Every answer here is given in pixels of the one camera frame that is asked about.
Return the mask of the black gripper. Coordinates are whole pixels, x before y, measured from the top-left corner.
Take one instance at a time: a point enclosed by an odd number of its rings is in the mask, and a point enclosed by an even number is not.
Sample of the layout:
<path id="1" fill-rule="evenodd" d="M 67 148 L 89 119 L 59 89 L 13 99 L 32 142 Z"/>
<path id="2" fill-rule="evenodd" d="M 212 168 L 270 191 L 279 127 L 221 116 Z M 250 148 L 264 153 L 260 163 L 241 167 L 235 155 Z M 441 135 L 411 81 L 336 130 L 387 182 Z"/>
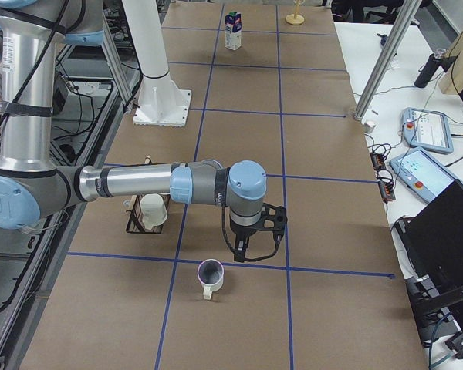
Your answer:
<path id="1" fill-rule="evenodd" d="M 252 226 L 242 226 L 239 224 L 230 224 L 231 231 L 235 235 L 234 244 L 234 262 L 243 263 L 246 258 L 248 249 L 248 240 L 257 230 Z"/>

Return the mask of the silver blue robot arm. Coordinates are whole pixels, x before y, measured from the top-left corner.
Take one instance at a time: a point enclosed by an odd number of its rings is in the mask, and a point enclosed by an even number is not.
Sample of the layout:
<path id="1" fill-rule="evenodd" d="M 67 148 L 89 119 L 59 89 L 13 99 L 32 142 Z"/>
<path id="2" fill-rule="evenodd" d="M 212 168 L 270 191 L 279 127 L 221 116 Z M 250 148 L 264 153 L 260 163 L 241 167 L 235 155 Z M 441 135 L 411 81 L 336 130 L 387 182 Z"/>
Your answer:
<path id="1" fill-rule="evenodd" d="M 97 198 L 167 193 L 186 204 L 222 208 L 228 244 L 243 262 L 249 238 L 264 227 L 269 206 L 264 169 L 244 160 L 115 166 L 58 166 L 49 154 L 56 45 L 103 42 L 100 1 L 0 1 L 3 32 L 0 228 L 36 224 L 65 207 Z"/>

